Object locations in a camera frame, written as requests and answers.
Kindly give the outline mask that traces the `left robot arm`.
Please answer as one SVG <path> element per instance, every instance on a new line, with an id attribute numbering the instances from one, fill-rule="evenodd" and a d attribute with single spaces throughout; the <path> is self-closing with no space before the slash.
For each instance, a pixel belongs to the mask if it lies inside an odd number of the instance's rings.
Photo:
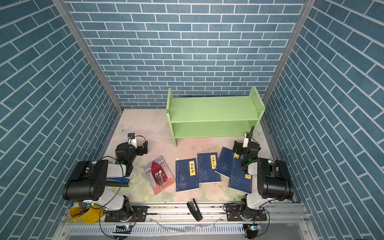
<path id="1" fill-rule="evenodd" d="M 129 140 L 117 146 L 115 157 L 105 156 L 96 162 L 78 162 L 63 188 L 63 198 L 90 204 L 92 211 L 98 212 L 97 220 L 105 214 L 107 223 L 144 222 L 147 206 L 131 206 L 128 197 L 108 187 L 118 187 L 119 190 L 127 188 L 133 161 L 136 156 L 147 153 L 147 140 L 142 146 L 136 146 Z"/>

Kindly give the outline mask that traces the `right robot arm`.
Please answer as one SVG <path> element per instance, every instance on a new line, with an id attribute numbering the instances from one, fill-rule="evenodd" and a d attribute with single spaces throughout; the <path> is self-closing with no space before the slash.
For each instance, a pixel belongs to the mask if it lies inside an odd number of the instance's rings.
<path id="1" fill-rule="evenodd" d="M 274 201 L 291 200 L 294 187 L 286 162 L 258 158 L 261 150 L 258 142 L 234 141 L 232 150 L 223 148 L 216 172 L 223 170 L 225 161 L 230 164 L 229 188 L 245 195 L 239 204 L 224 204 L 229 222 L 266 221 L 267 204 Z"/>

